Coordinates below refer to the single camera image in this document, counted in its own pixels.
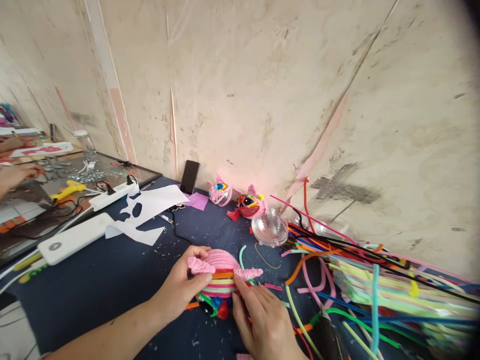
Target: white power strip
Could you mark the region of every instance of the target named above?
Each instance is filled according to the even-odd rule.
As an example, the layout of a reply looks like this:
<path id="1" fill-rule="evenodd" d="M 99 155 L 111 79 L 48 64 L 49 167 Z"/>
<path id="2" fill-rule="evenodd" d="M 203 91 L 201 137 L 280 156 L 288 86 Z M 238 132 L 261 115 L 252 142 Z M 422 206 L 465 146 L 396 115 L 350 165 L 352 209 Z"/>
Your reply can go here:
<path id="1" fill-rule="evenodd" d="M 38 250 L 49 265 L 56 265 L 101 238 L 105 234 L 105 228 L 113 223 L 110 215 L 101 213 L 41 242 Z"/>
<path id="2" fill-rule="evenodd" d="M 127 185 L 127 183 L 124 182 L 123 184 L 120 184 L 113 188 L 113 190 L 115 190 L 115 193 L 113 193 L 112 195 L 104 193 L 99 196 L 95 196 L 93 199 L 90 199 L 90 206 L 93 208 L 94 212 L 97 212 L 127 195 L 131 190 L 133 190 L 133 188 L 135 188 L 136 185 L 136 183 Z"/>

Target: white paper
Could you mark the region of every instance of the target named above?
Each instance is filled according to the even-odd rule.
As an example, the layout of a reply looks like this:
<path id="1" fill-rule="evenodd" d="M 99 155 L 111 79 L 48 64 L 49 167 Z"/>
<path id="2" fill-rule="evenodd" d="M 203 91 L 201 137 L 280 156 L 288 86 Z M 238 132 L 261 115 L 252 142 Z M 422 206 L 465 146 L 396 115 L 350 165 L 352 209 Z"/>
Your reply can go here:
<path id="1" fill-rule="evenodd" d="M 176 185 L 169 185 L 155 190 L 140 191 L 140 195 L 132 199 L 132 197 L 138 193 L 139 186 L 137 184 L 126 198 L 127 206 L 120 210 L 121 214 L 130 214 L 130 217 L 125 221 L 115 221 L 112 225 L 107 226 L 105 230 L 105 237 L 107 239 L 125 234 L 139 243 L 152 246 L 162 234 L 165 227 L 149 231 L 140 231 L 137 230 L 137 227 L 173 205 L 189 201 Z M 139 216 L 134 217 L 132 211 L 137 204 L 141 204 L 141 212 Z"/>
<path id="2" fill-rule="evenodd" d="M 14 127 L 0 127 L 0 135 L 11 135 L 14 131 L 17 134 L 41 133 L 40 130 L 34 127 L 29 127 L 25 129 L 16 129 Z"/>
<path id="3" fill-rule="evenodd" d="M 128 197 L 126 200 L 128 206 L 120 210 L 120 214 L 130 214 L 131 216 L 125 222 L 137 227 L 173 205 L 188 201 L 190 200 L 180 191 L 177 185 L 169 185 L 154 190 L 140 191 L 140 196 L 133 200 Z M 137 203 L 141 204 L 141 212 L 138 217 L 134 217 L 132 210 Z"/>
<path id="4" fill-rule="evenodd" d="M 74 149 L 70 142 L 45 143 L 43 146 L 17 149 L 11 153 L 11 158 L 20 158 L 35 155 L 50 155 L 57 153 L 67 153 Z"/>
<path id="5" fill-rule="evenodd" d="M 120 234 L 125 234 L 136 242 L 153 246 L 165 227 L 159 227 L 153 230 L 140 231 L 134 225 L 123 221 L 115 221 L 105 229 L 105 238 L 110 239 Z"/>

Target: navy blue tablecloth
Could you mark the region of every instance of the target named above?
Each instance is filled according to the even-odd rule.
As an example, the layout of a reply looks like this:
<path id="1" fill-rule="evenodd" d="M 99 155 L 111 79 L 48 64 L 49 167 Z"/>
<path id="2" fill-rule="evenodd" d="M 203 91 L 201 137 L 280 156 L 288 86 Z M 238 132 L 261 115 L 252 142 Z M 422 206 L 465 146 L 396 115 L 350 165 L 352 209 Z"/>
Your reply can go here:
<path id="1" fill-rule="evenodd" d="M 150 189 L 177 183 L 161 177 Z M 119 211 L 125 206 L 125 200 L 120 200 L 109 206 L 106 212 L 114 220 L 124 220 L 125 214 L 120 215 Z M 281 248 L 258 246 L 269 264 L 275 267 L 281 264 L 279 269 L 268 267 L 255 251 L 255 238 L 249 232 L 250 221 L 241 217 L 238 222 L 233 222 L 226 216 L 226 211 L 233 209 L 233 202 L 219 207 L 210 201 L 204 211 L 189 206 L 179 209 L 175 212 L 177 233 L 190 239 L 194 245 L 223 249 L 235 258 L 246 245 L 243 252 L 245 267 L 263 269 L 260 282 L 282 286 L 283 291 L 273 291 L 280 299 L 288 301 L 284 282 L 293 273 L 300 255 L 280 257 Z M 139 229 L 163 226 L 166 230 L 154 246 L 136 242 L 123 234 L 110 239 L 102 237 L 61 263 L 46 268 L 27 283 L 16 282 L 8 289 L 23 305 L 41 353 L 54 351 L 118 317 L 148 300 L 160 288 L 173 264 L 190 245 L 175 237 L 172 226 L 159 216 Z M 319 284 L 320 263 L 311 260 L 308 269 L 312 284 Z M 8 279 L 11 276 L 0 282 L 0 287 Z M 301 274 L 291 286 L 294 303 L 304 324 L 318 312 L 310 295 L 295 291 L 295 288 L 305 286 Z M 351 342 L 350 335 L 338 321 L 335 323 L 346 352 L 353 359 L 367 359 L 365 352 Z M 321 352 L 321 342 L 317 346 Z M 384 347 L 389 345 L 382 344 L 380 349 Z M 196 308 L 185 311 L 151 339 L 137 359 L 227 360 L 235 359 L 236 353 L 246 353 L 246 349 L 233 318 L 210 318 Z M 399 351 L 395 351 L 394 357 L 407 359 Z"/>

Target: plastic bottle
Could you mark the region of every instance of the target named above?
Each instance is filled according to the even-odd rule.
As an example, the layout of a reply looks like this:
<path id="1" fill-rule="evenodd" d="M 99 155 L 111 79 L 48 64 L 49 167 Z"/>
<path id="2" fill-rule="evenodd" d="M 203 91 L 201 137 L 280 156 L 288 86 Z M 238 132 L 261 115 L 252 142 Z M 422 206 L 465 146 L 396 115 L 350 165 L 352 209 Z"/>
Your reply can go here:
<path id="1" fill-rule="evenodd" d="M 80 146 L 83 148 L 86 159 L 90 161 L 97 161 L 97 150 L 95 150 L 94 143 L 90 138 L 87 130 L 75 130 L 73 136 L 78 139 Z"/>

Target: table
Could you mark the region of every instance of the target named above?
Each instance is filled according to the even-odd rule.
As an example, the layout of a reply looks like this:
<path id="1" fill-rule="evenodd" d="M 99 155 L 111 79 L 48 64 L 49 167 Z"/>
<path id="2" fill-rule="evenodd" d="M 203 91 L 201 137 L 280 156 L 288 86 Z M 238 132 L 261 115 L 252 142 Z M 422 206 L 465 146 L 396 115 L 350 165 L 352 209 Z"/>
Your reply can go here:
<path id="1" fill-rule="evenodd" d="M 83 151 L 73 154 L 60 154 L 55 156 L 57 157 L 55 161 L 53 161 L 54 164 L 57 163 L 56 161 L 59 161 L 61 163 L 69 162 L 71 164 L 71 166 L 69 167 L 62 167 L 63 170 L 81 170 L 84 166 L 83 161 L 86 160 Z M 111 166 L 111 162 L 116 162 L 118 159 L 104 155 L 102 153 L 97 153 L 96 158 L 97 161 L 95 163 L 95 169 L 101 171 L 104 174 L 104 177 L 97 178 L 94 181 L 86 182 L 85 185 L 89 189 L 95 189 L 95 184 L 97 181 L 106 181 L 114 188 L 120 184 L 123 184 L 127 180 L 128 175 L 133 175 L 136 179 L 138 179 L 140 185 L 144 185 L 162 175 L 158 172 L 151 171 L 136 165 L 128 167 Z M 45 175 L 40 176 L 38 180 L 42 182 L 41 186 L 34 187 L 36 189 L 35 192 L 42 193 L 43 197 L 47 198 L 48 200 L 50 200 L 50 195 L 56 194 L 59 192 L 59 189 L 67 187 L 67 180 L 72 180 L 65 175 L 62 175 L 62 177 L 58 177 L 53 180 L 52 174 L 53 172 L 47 172 Z M 90 192 L 88 192 L 87 190 L 77 191 L 65 197 L 62 201 L 70 200 L 72 202 L 76 202 L 79 198 L 82 198 L 88 194 L 90 194 Z M 52 213 L 51 216 L 68 214 L 71 210 L 73 210 L 73 206 L 71 205 L 72 202 L 69 203 L 70 207 L 58 209 L 58 211 Z M 90 206 L 88 198 L 84 198 L 81 201 L 80 205 L 82 206 L 83 211 L 86 211 Z M 44 232 L 45 230 L 50 231 L 49 229 L 51 227 L 68 221 L 68 219 L 69 217 L 59 217 L 51 220 L 42 220 L 41 222 L 33 221 L 31 224 L 22 226 L 21 229 L 18 228 L 17 231 L 22 235 L 36 237 L 42 234 L 42 232 Z M 20 256 L 25 250 L 35 247 L 39 241 L 46 240 L 49 237 L 53 236 L 54 233 L 44 236 L 40 240 L 25 239 L 24 237 L 15 237 L 14 235 L 9 232 L 1 234 L 2 241 L 0 241 L 0 267 L 5 263 L 10 262 L 15 257 Z"/>
<path id="2" fill-rule="evenodd" d="M 34 143 L 36 147 L 40 147 L 44 144 L 44 142 L 42 140 L 40 140 L 40 136 L 32 136 L 31 139 L 33 139 L 33 140 L 30 141 L 30 143 Z M 58 152 L 58 153 L 53 154 L 53 155 L 68 155 L 68 154 L 81 153 L 81 152 L 84 151 L 78 145 L 72 144 L 72 146 L 73 146 L 72 151 Z M 2 155 L 5 155 L 7 153 L 11 153 L 12 151 L 13 150 L 0 152 L 0 158 L 2 157 Z M 1 161 L 9 160 L 13 165 L 18 165 L 18 164 L 31 163 L 32 161 L 43 160 L 44 158 L 45 158 L 45 155 L 22 156 L 22 157 L 5 157 L 5 158 L 2 158 Z"/>
<path id="3" fill-rule="evenodd" d="M 177 184 L 160 177 L 151 189 Z M 119 211 L 126 206 L 124 200 L 111 205 L 106 212 L 114 220 L 123 220 Z M 231 202 L 225 207 L 208 202 L 204 211 L 187 206 L 175 212 L 177 233 L 191 239 L 194 245 L 223 249 L 238 258 L 243 252 L 246 268 L 261 268 L 262 283 L 280 285 L 282 292 L 275 294 L 288 301 L 284 282 L 293 273 L 300 255 L 281 258 L 281 248 L 258 246 L 267 262 L 279 269 L 269 268 L 256 253 L 255 238 L 249 232 L 250 221 L 240 217 L 233 222 L 225 213 L 234 209 Z M 171 267 L 190 245 L 173 235 L 172 227 L 159 216 L 147 221 L 140 230 L 166 226 L 154 246 L 148 246 L 125 235 L 110 239 L 104 237 L 70 256 L 61 263 L 48 267 L 25 284 L 13 284 L 9 291 L 22 303 L 41 353 L 54 351 L 95 327 L 114 319 L 134 306 L 148 300 L 162 285 Z M 313 286 L 320 283 L 320 262 L 307 262 Z M 0 281 L 0 287 L 12 276 Z M 302 276 L 290 286 L 293 301 L 304 324 L 315 315 L 318 306 L 310 295 L 298 294 L 295 289 L 305 287 Z M 353 342 L 351 336 L 332 316 L 343 338 L 343 346 L 353 360 L 368 359 L 366 353 Z M 313 339 L 322 351 L 321 339 Z M 381 343 L 385 359 L 415 359 Z M 137 359 L 235 359 L 236 353 L 245 353 L 232 317 L 227 320 L 210 318 L 198 308 L 185 311 L 176 321 L 158 333 L 138 354 Z M 431 357 L 421 353 L 423 359 Z"/>

